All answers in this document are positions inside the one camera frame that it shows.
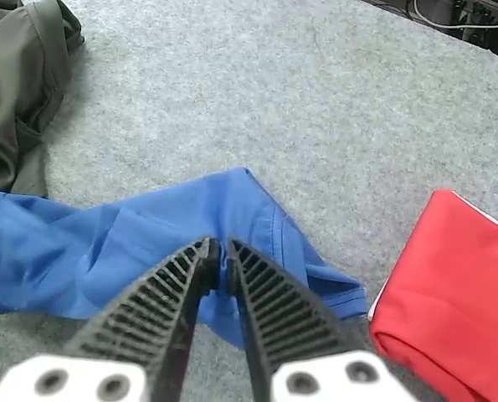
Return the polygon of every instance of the blue shirt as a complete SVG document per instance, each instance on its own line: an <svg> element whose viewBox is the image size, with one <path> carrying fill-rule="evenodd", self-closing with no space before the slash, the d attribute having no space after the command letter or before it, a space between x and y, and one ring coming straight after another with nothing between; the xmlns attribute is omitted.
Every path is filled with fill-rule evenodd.
<svg viewBox="0 0 498 402"><path fill-rule="evenodd" d="M282 265L340 318L366 312L361 285L329 267L244 168L90 209L0 193L0 312L85 319L157 262L203 236L239 239ZM242 347L238 308L221 284L198 321Z"/></svg>

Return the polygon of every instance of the screw hole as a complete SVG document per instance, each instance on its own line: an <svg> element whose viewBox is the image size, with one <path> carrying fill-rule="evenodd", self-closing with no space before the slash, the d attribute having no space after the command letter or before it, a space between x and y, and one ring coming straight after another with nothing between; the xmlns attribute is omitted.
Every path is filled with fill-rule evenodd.
<svg viewBox="0 0 498 402"><path fill-rule="evenodd" d="M288 390L292 394L309 395L319 390L317 380L308 373L293 373L287 379Z"/></svg>
<svg viewBox="0 0 498 402"><path fill-rule="evenodd" d="M349 363L346 371L349 379L355 383L373 383L379 378L377 371L365 362Z"/></svg>
<svg viewBox="0 0 498 402"><path fill-rule="evenodd" d="M130 391L130 380L121 374L114 374L104 379L98 386L98 398L105 402L114 402L124 398Z"/></svg>
<svg viewBox="0 0 498 402"><path fill-rule="evenodd" d="M63 369L49 370L40 376L34 388L40 395L56 394L64 387L67 379L68 374Z"/></svg>

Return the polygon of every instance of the blue fabric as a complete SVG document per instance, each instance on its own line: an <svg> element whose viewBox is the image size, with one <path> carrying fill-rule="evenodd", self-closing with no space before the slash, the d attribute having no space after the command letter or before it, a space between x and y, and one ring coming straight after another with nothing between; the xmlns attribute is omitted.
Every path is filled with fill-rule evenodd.
<svg viewBox="0 0 498 402"><path fill-rule="evenodd" d="M0 193L0 312L85 319L142 273L205 235L264 252L341 318L366 312L361 285L327 266L250 172L235 168L90 209ZM198 320L242 347L237 305L221 289Z"/></svg>

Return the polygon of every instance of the clothing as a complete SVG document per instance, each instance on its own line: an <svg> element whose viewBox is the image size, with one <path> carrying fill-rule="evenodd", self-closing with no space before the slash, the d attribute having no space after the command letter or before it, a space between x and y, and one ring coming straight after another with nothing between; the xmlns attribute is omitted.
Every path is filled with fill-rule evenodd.
<svg viewBox="0 0 498 402"><path fill-rule="evenodd" d="M366 312L361 285L326 265L243 168L91 209L0 193L0 312L91 317L157 262L205 235L223 248L233 237L264 252L339 317ZM222 262L221 289L202 299L198 319L241 346L224 256Z"/></svg>
<svg viewBox="0 0 498 402"><path fill-rule="evenodd" d="M434 192L370 325L379 353L448 401L498 401L498 222Z"/></svg>
<svg viewBox="0 0 498 402"><path fill-rule="evenodd" d="M58 0L0 0L0 191L46 196L40 132L63 99L79 21Z"/></svg>

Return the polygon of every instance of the red fabric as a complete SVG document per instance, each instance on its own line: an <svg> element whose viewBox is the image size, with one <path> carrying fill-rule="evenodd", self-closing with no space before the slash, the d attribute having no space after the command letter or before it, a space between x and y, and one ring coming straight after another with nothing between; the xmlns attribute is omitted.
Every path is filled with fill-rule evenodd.
<svg viewBox="0 0 498 402"><path fill-rule="evenodd" d="M378 352L448 401L498 401L498 225L434 192L370 325Z"/></svg>

